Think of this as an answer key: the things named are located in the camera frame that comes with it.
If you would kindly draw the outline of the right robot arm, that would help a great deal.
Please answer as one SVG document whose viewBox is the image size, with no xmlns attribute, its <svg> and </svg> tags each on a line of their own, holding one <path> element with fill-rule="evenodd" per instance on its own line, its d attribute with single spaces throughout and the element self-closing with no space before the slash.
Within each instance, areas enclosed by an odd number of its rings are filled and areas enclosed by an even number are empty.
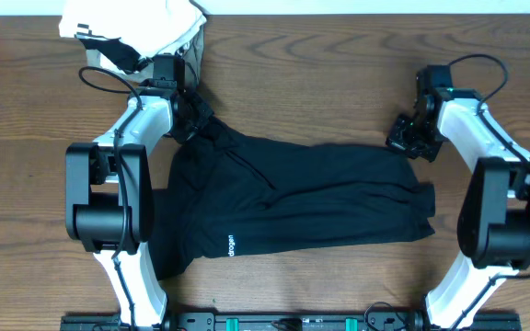
<svg viewBox="0 0 530 331">
<path fill-rule="evenodd" d="M 506 280 L 530 279 L 530 152 L 492 117 L 487 99 L 453 85 L 450 65 L 416 74 L 415 113 L 397 118 L 386 144 L 435 160 L 450 142 L 471 172 L 457 221 L 460 252 L 405 330 L 519 330 L 515 313 L 481 312 Z"/>
</svg>

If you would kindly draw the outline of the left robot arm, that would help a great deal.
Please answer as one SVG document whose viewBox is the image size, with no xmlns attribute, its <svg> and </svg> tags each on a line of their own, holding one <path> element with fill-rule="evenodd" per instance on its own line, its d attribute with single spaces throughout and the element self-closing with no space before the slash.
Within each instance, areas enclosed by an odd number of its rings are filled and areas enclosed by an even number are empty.
<svg viewBox="0 0 530 331">
<path fill-rule="evenodd" d="M 212 109 L 186 85 L 195 71 L 182 57 L 157 55 L 150 77 L 127 84 L 124 113 L 91 143 L 65 152 L 65 226 L 107 273 L 120 310 L 115 315 L 67 315 L 62 330 L 176 330 L 168 296 L 153 266 L 148 241 L 155 198 L 148 157 L 161 138 L 184 143 Z"/>
</svg>

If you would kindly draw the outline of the black t-shirt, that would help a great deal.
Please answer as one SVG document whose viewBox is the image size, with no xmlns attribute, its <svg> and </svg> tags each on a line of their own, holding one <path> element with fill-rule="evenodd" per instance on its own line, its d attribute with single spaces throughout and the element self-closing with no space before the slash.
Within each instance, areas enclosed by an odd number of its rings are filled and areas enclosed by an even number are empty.
<svg viewBox="0 0 530 331">
<path fill-rule="evenodd" d="M 383 147 L 277 142 L 211 119 L 175 153 L 155 206 L 148 247 L 164 280 L 199 257 L 417 241 L 435 192 Z"/>
</svg>

